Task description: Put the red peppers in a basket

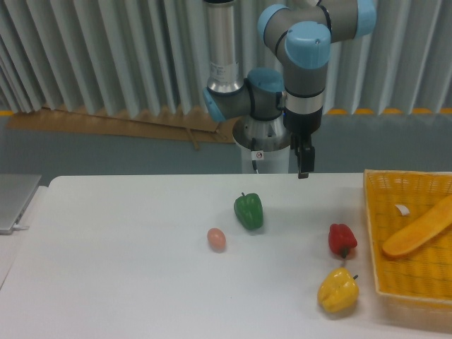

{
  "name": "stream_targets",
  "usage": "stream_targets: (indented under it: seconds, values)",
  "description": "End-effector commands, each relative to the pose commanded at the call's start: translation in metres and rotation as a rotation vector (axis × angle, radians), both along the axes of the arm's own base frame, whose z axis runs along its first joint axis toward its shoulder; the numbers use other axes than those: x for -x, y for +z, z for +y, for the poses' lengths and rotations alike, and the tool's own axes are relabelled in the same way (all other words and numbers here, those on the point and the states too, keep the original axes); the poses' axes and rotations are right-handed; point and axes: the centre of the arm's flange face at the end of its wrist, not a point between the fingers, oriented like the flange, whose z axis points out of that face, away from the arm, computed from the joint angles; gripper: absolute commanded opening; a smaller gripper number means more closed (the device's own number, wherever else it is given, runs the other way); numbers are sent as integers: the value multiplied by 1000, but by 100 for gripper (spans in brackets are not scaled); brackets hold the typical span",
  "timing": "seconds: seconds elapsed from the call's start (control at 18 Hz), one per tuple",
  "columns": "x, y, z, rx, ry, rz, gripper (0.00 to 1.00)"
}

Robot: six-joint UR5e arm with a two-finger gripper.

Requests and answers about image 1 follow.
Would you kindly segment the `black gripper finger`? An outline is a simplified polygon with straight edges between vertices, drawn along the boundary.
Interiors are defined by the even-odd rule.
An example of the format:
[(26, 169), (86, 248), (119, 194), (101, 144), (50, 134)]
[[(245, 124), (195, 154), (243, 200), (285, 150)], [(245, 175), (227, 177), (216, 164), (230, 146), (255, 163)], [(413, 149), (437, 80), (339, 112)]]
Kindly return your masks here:
[(311, 136), (302, 138), (300, 135), (292, 134), (291, 149), (297, 157), (298, 178), (308, 178), (315, 167), (315, 147), (312, 145)]

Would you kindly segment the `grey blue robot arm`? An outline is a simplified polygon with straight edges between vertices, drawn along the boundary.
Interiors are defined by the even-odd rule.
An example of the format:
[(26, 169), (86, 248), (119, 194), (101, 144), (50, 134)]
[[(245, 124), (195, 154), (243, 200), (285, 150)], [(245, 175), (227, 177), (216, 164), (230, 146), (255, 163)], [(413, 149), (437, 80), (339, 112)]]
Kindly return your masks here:
[(289, 155), (297, 174), (314, 171), (311, 137), (320, 125), (331, 45), (370, 34), (376, 25), (372, 1), (303, 1), (292, 10), (266, 8), (257, 22), (264, 45), (282, 71), (241, 72), (235, 1), (206, 1), (210, 76), (203, 91), (209, 115), (234, 120), (233, 140), (244, 173), (286, 173)]

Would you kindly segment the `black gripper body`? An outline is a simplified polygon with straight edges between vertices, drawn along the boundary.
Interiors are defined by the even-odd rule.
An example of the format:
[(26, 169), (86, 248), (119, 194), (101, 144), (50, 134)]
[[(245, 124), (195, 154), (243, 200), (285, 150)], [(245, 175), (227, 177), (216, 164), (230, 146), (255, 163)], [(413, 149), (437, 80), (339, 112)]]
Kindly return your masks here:
[(307, 140), (319, 129), (322, 116), (322, 107), (315, 112), (307, 114), (299, 114), (285, 108), (283, 111), (283, 124), (290, 133)]

